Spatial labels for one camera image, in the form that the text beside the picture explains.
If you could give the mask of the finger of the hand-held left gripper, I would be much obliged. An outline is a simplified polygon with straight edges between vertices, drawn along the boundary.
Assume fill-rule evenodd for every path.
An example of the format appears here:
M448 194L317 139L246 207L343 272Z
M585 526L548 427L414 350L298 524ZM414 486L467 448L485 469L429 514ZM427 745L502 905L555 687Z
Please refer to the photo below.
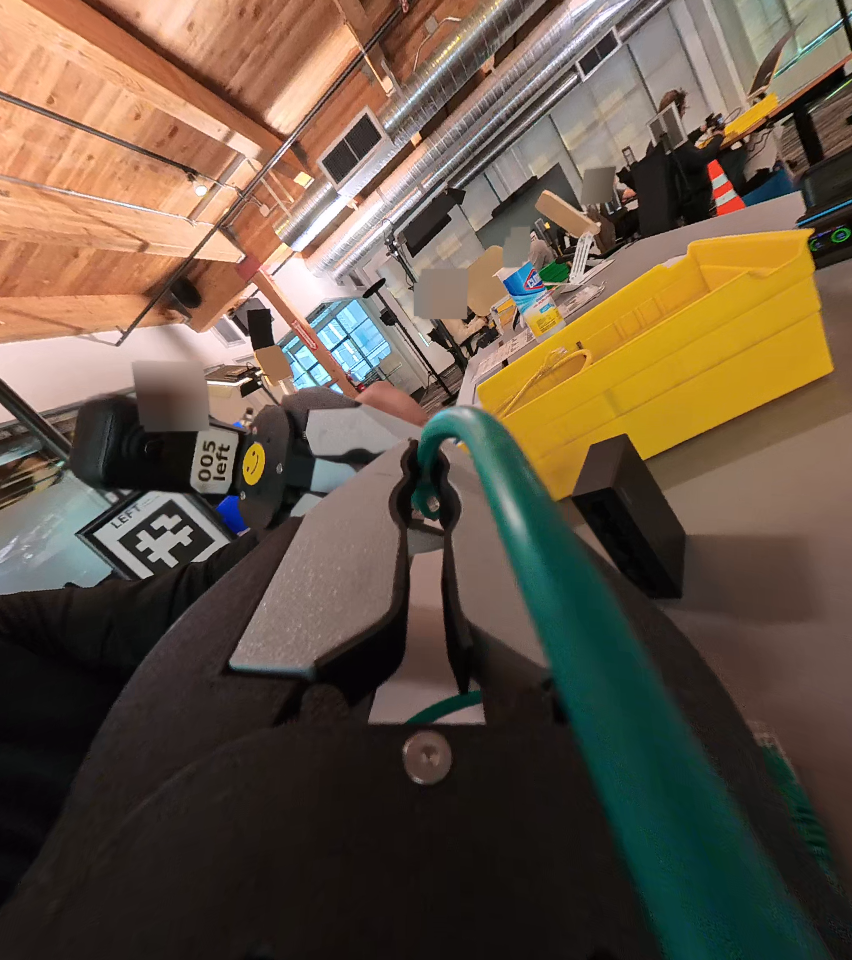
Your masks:
M299 518L355 476L362 466L330 460L290 461L290 515Z
M315 459L371 463L408 443L408 423L365 404L313 409L307 414L304 436Z

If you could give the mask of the printed paper sheet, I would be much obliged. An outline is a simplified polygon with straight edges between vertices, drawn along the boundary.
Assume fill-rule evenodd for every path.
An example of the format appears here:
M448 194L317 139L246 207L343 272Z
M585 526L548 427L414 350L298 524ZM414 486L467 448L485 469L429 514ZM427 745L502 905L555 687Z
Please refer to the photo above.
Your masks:
M509 341L497 346L491 354L485 355L480 369L499 369L503 364L512 362L513 357L537 346L537 340L531 330L520 331Z

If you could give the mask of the orange traffic cone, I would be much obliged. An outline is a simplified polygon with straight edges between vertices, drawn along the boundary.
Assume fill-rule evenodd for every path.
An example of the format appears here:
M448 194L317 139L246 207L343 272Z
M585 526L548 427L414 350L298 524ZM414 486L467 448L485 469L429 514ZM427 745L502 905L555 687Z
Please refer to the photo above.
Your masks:
M743 198L737 192L717 159L710 161L708 173L717 217L746 209Z

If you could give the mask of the black network switch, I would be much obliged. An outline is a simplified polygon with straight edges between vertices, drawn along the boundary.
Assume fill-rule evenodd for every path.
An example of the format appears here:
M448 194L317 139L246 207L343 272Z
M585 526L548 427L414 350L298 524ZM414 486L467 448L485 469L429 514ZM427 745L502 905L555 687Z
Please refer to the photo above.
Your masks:
M643 594L683 596L686 532L628 436L589 447L571 500L613 564Z

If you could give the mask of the black wall screen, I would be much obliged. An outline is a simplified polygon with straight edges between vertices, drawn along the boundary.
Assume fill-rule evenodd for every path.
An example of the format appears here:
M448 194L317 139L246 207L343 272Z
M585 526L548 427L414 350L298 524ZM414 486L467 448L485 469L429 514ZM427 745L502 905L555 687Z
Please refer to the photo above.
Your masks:
M524 189L519 196L518 205L519 210L524 211L527 215L526 220L528 222L531 223L536 218L542 216L542 213L537 211L536 204L545 191L549 191L556 197L561 198L574 210L579 212L583 211L575 185L570 183L562 165L555 162L544 173L531 176L528 182L524 183Z

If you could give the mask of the yellow plastic bin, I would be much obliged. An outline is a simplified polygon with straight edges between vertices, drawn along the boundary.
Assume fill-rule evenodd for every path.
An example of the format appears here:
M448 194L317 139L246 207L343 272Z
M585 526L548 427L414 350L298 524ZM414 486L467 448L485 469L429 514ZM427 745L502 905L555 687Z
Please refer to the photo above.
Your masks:
M690 244L477 387L554 500L589 447L644 460L829 376L810 231Z

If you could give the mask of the person's left hand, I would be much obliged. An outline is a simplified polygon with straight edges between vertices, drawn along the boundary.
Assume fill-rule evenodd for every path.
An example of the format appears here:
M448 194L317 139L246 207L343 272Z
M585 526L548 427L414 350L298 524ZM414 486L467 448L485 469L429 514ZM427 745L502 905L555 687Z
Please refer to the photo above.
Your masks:
M431 418L411 395L387 381L371 383L358 394L357 402L417 427L425 426Z

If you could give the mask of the person's dark clothing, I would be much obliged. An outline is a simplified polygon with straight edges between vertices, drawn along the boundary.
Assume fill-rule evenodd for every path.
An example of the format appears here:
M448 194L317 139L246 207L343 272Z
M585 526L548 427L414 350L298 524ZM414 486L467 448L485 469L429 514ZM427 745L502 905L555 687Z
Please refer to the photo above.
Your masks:
M0 647L0 908L46 842L132 672Z

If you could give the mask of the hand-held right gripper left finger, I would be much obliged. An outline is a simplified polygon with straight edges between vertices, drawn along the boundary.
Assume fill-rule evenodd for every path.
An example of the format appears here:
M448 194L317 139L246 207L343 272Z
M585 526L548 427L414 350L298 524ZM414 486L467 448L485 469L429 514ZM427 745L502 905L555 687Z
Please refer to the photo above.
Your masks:
M406 651L411 443L302 518L229 660L232 671L371 696Z

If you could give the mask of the framed marker sign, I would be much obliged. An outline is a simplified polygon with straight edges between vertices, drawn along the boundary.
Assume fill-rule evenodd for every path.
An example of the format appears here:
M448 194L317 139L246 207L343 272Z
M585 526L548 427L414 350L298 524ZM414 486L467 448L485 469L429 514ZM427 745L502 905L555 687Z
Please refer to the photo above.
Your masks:
M127 581L203 562L237 538L203 499L163 491L120 498L75 536Z

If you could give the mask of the black tripod light stand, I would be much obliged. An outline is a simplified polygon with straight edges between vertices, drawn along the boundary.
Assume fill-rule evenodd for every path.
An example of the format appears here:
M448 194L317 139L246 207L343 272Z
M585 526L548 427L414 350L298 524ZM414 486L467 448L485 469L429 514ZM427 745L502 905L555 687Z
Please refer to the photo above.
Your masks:
M452 222L451 211L461 205L464 196L464 190L446 186L423 205L421 210L415 210L415 216L400 228L387 222L389 230L385 235L385 249L389 257L399 265L409 294L413 294L419 279L411 265L412 258L422 252ZM424 324L423 336L443 347L452 355L458 369L465 372L465 356L445 322L428 317L424 319Z

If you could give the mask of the blue wipes pack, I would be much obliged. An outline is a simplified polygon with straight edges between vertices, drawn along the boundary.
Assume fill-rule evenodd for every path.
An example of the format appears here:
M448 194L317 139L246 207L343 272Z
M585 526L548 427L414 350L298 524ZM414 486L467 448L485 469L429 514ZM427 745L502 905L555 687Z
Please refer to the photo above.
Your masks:
M544 342L563 329L565 319L533 264L503 267L496 276L536 342Z

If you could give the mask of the blue storage bin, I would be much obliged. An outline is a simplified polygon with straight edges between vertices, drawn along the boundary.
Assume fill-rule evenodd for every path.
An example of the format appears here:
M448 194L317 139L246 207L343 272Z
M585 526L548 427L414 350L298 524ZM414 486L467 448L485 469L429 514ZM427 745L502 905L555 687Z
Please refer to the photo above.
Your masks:
M237 537L259 529L255 524L250 525L242 515L238 495L224 496L216 504L215 509L222 524Z

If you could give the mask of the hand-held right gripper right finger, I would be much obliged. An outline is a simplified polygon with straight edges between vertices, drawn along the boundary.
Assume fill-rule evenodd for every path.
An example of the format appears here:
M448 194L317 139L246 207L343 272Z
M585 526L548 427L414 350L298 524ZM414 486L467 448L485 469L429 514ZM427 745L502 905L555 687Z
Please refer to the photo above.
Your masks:
M551 678L478 471L459 447L437 468L446 650L461 692L534 690Z

